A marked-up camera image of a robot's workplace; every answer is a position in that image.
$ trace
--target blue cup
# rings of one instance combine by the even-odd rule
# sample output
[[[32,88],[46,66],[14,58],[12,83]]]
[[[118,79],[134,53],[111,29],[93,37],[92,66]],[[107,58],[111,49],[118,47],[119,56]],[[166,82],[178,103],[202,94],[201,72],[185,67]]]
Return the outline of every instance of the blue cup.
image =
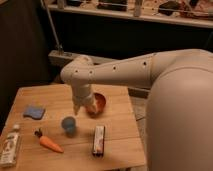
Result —
[[[72,116],[68,116],[61,121],[61,126],[64,128],[67,135],[73,135],[76,131],[76,121]]]

